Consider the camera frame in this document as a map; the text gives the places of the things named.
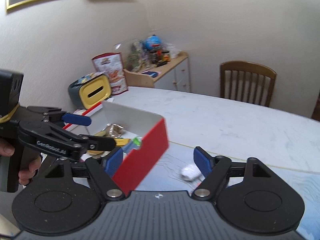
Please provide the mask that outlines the person left hand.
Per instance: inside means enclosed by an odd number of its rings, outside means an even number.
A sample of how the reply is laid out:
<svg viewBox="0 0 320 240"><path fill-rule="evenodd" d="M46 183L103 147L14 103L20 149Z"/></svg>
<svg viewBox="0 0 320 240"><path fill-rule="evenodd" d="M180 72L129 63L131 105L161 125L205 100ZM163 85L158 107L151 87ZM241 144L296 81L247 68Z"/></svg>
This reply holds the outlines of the person left hand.
<svg viewBox="0 0 320 240"><path fill-rule="evenodd" d="M13 146L1 139L1 155L11 157L15 152ZM18 182L21 185L28 185L30 180L35 176L36 171L41 167L42 157L39 155L36 159L32 160L28 168L20 170L18 174Z"/></svg>

